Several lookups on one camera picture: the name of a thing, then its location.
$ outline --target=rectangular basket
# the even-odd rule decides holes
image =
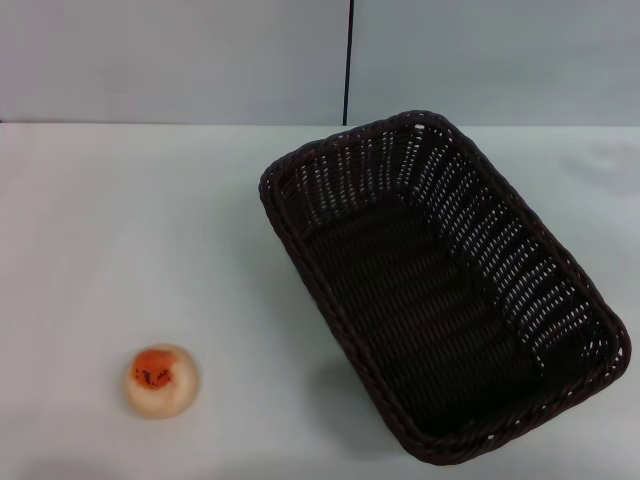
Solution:
[[[385,423],[419,460],[494,450],[604,389],[631,343],[475,144],[407,112],[276,161],[271,224]]]

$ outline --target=basket bottom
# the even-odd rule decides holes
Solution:
[[[308,244],[383,381],[425,433],[478,428],[539,385],[531,351],[421,212],[379,201]]]

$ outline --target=white wall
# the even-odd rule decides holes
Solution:
[[[349,123],[640,125],[637,0],[356,0]]]
[[[344,0],[0,0],[0,119],[339,124]]]

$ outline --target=dark brown wicker basket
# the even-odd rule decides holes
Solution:
[[[478,148],[408,112],[307,144],[262,176],[269,220],[402,446],[469,460],[626,370],[585,272]]]

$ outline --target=basket rim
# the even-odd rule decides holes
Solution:
[[[391,389],[382,380],[371,355],[350,327],[344,308],[332,294],[322,271],[307,250],[303,238],[293,227],[284,206],[278,183],[283,173],[292,167],[308,164],[326,153],[353,146],[362,140],[376,138],[386,131],[412,130],[415,125],[437,128],[448,134],[450,141],[474,162],[482,181],[504,199],[510,210],[520,217],[523,226],[551,255],[562,273],[571,280],[572,286],[580,290],[596,309],[606,334],[609,336],[610,351],[622,351],[619,365],[615,369],[611,369],[615,357],[614,353],[608,362],[597,364],[574,384],[549,394],[548,398],[540,400],[535,405],[527,405],[526,408],[517,412],[518,415],[512,414],[508,418],[501,417],[482,430],[476,429],[436,437],[417,427],[410,415],[395,399]],[[319,304],[319,307],[324,307],[324,309],[321,308],[323,313],[330,314],[331,318],[326,318],[325,315],[325,320],[327,320],[334,336],[349,357],[363,383],[368,387],[374,403],[380,404],[379,410],[384,409],[384,412],[381,410],[380,413],[388,425],[389,422],[393,424],[389,425],[391,430],[394,431],[403,446],[419,459],[435,464],[453,464],[495,450],[606,388],[618,379],[629,365],[632,347],[627,330],[620,318],[605,303],[590,277],[516,190],[495,169],[475,143],[442,115],[422,110],[408,111],[385,120],[331,135],[324,140],[309,142],[273,162],[262,175],[259,190],[262,203],[274,230],[285,244],[296,266],[303,269],[304,275],[301,272],[303,280],[305,283],[312,282],[315,292],[322,295],[323,304]]]

